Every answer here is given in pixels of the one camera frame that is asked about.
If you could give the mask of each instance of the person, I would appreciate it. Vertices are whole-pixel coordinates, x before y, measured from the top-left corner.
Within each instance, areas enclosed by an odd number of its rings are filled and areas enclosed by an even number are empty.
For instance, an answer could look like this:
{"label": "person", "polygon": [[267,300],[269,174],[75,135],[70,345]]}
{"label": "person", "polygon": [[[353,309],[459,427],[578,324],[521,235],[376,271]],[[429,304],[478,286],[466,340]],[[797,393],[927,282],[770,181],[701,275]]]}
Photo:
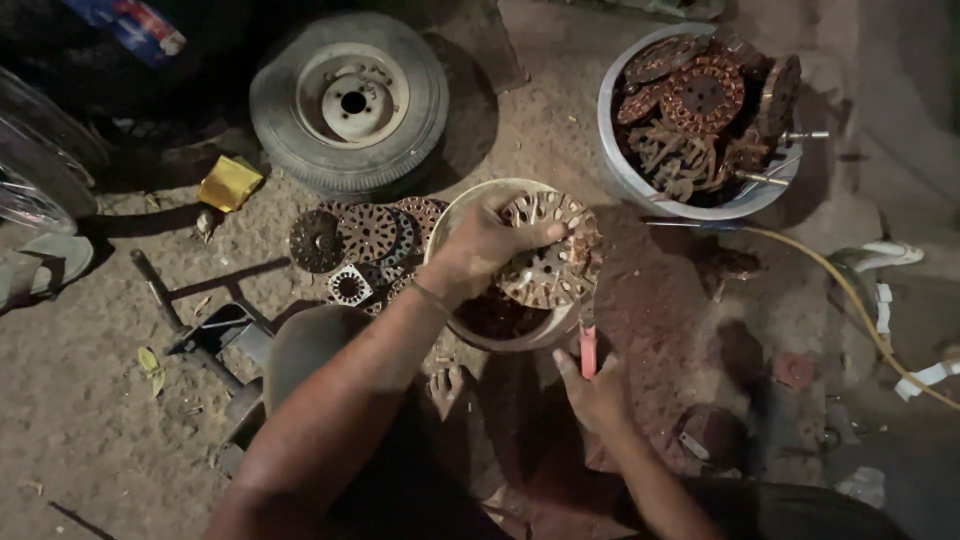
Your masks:
{"label": "person", "polygon": [[[441,250],[375,320],[356,308],[326,306],[283,325],[265,377],[268,420],[211,514],[204,538],[508,537],[424,451],[428,443],[405,394],[457,306],[479,296],[515,254],[566,236],[558,223],[505,226],[498,211],[522,194],[496,192],[465,209]],[[778,497],[800,501],[793,532],[817,522],[804,501],[822,494],[804,488],[758,497],[742,482],[720,481],[698,491],[676,479],[631,420],[621,358],[608,356],[591,380],[580,377],[567,353],[556,351],[554,359],[574,414],[600,437],[636,512],[658,538],[767,537],[757,507],[781,508]],[[462,385],[460,375],[451,370],[431,380],[441,408],[453,397],[450,381]],[[714,503],[703,504],[710,494]],[[854,533],[832,526],[837,538],[902,538],[886,534],[890,529],[882,526],[890,524],[882,514],[877,518],[861,507],[866,505],[836,497],[839,503],[828,504],[833,517],[867,516],[854,520]],[[766,526],[779,530],[783,522]]]}

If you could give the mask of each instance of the dirt floor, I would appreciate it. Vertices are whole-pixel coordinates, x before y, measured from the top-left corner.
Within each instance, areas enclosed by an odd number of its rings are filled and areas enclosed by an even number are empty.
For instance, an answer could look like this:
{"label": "dirt floor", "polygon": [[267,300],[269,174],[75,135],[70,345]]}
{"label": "dirt floor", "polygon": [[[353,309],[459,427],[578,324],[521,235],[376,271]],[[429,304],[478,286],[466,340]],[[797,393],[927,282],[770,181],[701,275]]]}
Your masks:
{"label": "dirt floor", "polygon": [[[837,72],[844,68],[830,62],[836,53],[829,46],[835,43],[818,48],[817,21],[843,17],[830,18],[834,8],[822,7],[822,19],[791,18],[786,15],[804,14],[805,3],[783,4],[778,11],[760,0],[742,1],[728,20],[770,54],[801,51],[804,72],[808,65],[815,67],[806,77],[806,99],[833,110],[832,104],[842,100],[843,77]],[[819,267],[797,252],[771,240],[732,235],[722,244],[759,255],[764,272],[751,282],[732,283],[724,301],[712,303],[696,267],[709,240],[647,230],[635,212],[608,193],[596,136],[597,89],[620,52],[663,23],[624,12],[522,0],[503,0],[500,7],[530,82],[494,95],[493,87],[503,84],[491,83],[472,52],[444,32],[432,36],[448,69],[451,114],[443,163],[421,189],[449,201],[489,179],[522,177],[594,207],[609,246],[597,299],[599,327],[631,365],[637,420],[673,470],[697,474],[700,465],[671,435],[688,406],[726,406],[749,418],[751,399],[757,399],[753,390],[768,380],[765,366],[771,358],[791,352],[818,363],[838,363],[840,316],[825,301],[828,282]],[[820,122],[836,126],[832,115],[818,114],[814,117]],[[228,396],[211,374],[162,357],[164,392],[159,400],[151,397],[136,350],[149,346],[159,351],[172,333],[128,251],[144,250],[171,289],[193,285],[188,289],[192,294],[177,301],[186,324],[199,322],[229,299],[219,286],[227,282],[239,282],[243,296],[275,321],[323,295],[319,281],[285,259],[290,224],[319,200],[292,180],[271,176],[240,211],[227,216],[209,244],[192,237],[196,183],[210,152],[218,149],[267,165],[242,130],[222,136],[213,148],[169,156],[170,162],[201,164],[192,169],[158,165],[158,176],[174,177],[182,185],[155,193],[160,210],[139,193],[102,197],[104,217],[93,226],[109,236],[111,247],[99,266],[55,301],[0,318],[0,515],[7,516],[0,520],[0,536],[84,538],[45,506],[48,500],[116,538],[202,534],[226,487],[208,462],[227,434],[223,411]],[[819,243],[827,253],[839,247],[833,244],[873,239],[878,227],[875,210],[861,207],[843,183],[828,180],[843,176],[844,165],[834,153],[840,152],[813,153],[804,160],[809,164],[801,174],[824,177],[816,185],[816,204],[807,193],[788,192],[783,197],[787,202],[766,216],[794,227],[796,235]],[[866,219],[850,218],[861,210]],[[842,233],[826,233],[840,214],[847,214],[851,224]],[[33,235],[0,227],[0,249],[18,247]],[[210,303],[195,314],[207,296]],[[543,355],[488,358],[464,345],[455,349],[455,361],[480,380],[476,399],[483,403],[468,414],[468,462],[460,465],[465,481],[483,499],[504,481],[531,472],[521,470],[513,435],[548,415],[563,397],[557,397],[557,374]],[[237,355],[227,360],[241,380],[257,375],[248,360]],[[434,362],[424,364],[426,372],[436,368]],[[799,395],[775,396],[773,406],[764,407],[767,416],[751,419],[760,426],[759,447],[809,448],[823,428],[824,395],[824,386],[815,383]],[[203,412],[187,415],[198,406]],[[602,452],[589,443],[587,453],[591,465],[609,469]],[[771,454],[754,466],[759,478],[826,485],[817,459]],[[37,492],[41,484],[42,495]],[[559,530],[564,537],[605,537],[615,530],[598,525],[588,508],[526,503],[523,512],[537,537],[560,537]],[[65,529],[62,535],[58,527]]]}

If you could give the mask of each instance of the yellow wire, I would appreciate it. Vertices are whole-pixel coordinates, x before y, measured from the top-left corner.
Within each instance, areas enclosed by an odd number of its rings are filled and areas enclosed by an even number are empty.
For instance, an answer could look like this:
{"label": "yellow wire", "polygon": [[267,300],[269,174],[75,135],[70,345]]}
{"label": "yellow wire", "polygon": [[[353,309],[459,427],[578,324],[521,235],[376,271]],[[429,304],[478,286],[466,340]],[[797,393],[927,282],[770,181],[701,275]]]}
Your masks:
{"label": "yellow wire", "polygon": [[838,283],[840,283],[840,286],[843,287],[844,292],[846,292],[847,296],[850,297],[851,301],[853,302],[853,306],[856,307],[857,312],[860,313],[860,318],[863,319],[863,324],[866,325],[867,330],[870,331],[870,336],[874,339],[874,343],[876,343],[876,347],[880,349],[880,353],[883,354],[883,359],[885,359],[888,364],[892,365],[894,369],[897,370],[897,373],[899,373],[904,379],[908,380],[911,384],[923,390],[923,392],[926,392],[927,394],[933,396],[934,398],[937,398],[938,400],[944,402],[945,404],[950,405],[951,407],[957,410],[960,410],[960,404],[956,403],[954,400],[948,398],[947,396],[944,396],[943,394],[937,392],[936,390],[933,390],[926,384],[923,384],[922,382],[917,380],[917,378],[911,375],[910,372],[903,369],[903,366],[901,366],[900,363],[897,362],[897,359],[894,358],[889,351],[887,351],[887,346],[883,342],[883,339],[880,338],[879,332],[876,331],[876,326],[874,326],[874,321],[870,318],[870,315],[867,313],[867,309],[863,306],[863,303],[860,302],[860,297],[857,296],[856,291],[853,290],[853,286],[850,285],[850,282],[848,282],[847,279],[844,278],[842,274],[840,274],[840,272],[833,266],[832,263],[830,263],[830,261],[826,260],[825,258],[823,258],[823,256],[811,250],[810,248],[804,246],[802,243],[798,242],[797,240],[794,240],[793,238],[788,238],[783,234],[775,233],[773,231],[768,231],[766,229],[761,229],[760,227],[745,226],[743,230],[750,231],[751,233],[762,234],[764,236],[774,238],[775,240],[779,240],[784,244],[797,248],[798,250],[807,254],[813,260],[816,260],[817,262],[819,262],[820,265],[823,266]]}

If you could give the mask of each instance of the wheel rim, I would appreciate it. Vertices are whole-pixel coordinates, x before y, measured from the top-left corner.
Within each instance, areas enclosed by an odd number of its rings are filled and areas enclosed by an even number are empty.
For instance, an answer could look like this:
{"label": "wheel rim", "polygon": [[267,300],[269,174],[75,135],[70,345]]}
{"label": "wheel rim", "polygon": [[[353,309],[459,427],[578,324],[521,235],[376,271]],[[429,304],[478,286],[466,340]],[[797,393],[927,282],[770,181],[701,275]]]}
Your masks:
{"label": "wheel rim", "polygon": [[72,234],[77,222],[29,180],[0,165],[0,217],[55,233]]}
{"label": "wheel rim", "polygon": [[308,133],[329,146],[373,146],[396,131],[409,107],[406,73],[371,45],[327,45],[300,69],[298,119]]}

